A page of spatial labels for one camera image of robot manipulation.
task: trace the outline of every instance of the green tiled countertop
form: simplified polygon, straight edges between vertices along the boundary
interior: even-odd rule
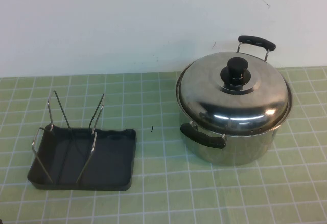
[[[280,69],[294,107],[272,147],[240,167],[210,165],[185,148],[174,88],[178,73],[0,79],[0,219],[4,223],[327,223],[327,68]],[[126,192],[42,191],[26,178],[31,142],[56,90],[72,127],[134,128]],[[54,122],[65,126],[56,100]]]

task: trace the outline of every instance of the grout line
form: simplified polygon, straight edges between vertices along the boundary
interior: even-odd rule
[[[161,133],[162,133],[162,140],[163,140],[163,157],[164,157],[164,162],[165,162],[165,180],[166,180],[168,223],[170,224],[171,223],[171,220],[170,220],[170,211],[171,210],[170,210],[170,206],[169,206],[167,162],[166,162],[165,133],[164,133],[164,117],[162,116],[161,79],[160,79],[160,74],[159,73],[158,73],[158,83],[159,83],[159,98],[160,98],[160,112],[161,112]],[[193,209],[194,209],[193,194],[192,194],[192,205],[193,205]],[[194,222],[196,224],[195,211],[194,211]]]

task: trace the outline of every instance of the black handle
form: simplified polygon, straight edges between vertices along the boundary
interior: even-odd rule
[[[207,136],[202,132],[194,130],[193,126],[189,123],[182,124],[180,127],[180,131],[182,131],[182,133],[186,135],[189,139],[195,141],[198,144],[218,149],[223,149],[226,147],[226,142],[224,138]]]
[[[271,43],[270,41],[260,38],[260,37],[256,37],[256,36],[248,36],[248,35],[241,35],[238,38],[239,42],[242,42],[243,44],[251,44],[251,45],[255,45],[258,47],[262,47],[264,49],[266,49],[266,51],[273,51],[276,49],[276,45],[274,43]]]

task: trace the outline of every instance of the metal roasting rack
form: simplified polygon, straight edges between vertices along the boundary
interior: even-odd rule
[[[54,125],[50,107],[53,93],[67,128]],[[51,123],[45,128],[39,127],[32,142],[35,159],[28,173],[28,180],[38,189],[120,191],[129,189],[136,146],[135,130],[97,129],[104,108],[104,95],[88,128],[71,128],[57,92],[53,93],[47,103]],[[40,130],[43,130],[43,137],[37,151],[35,142]]]

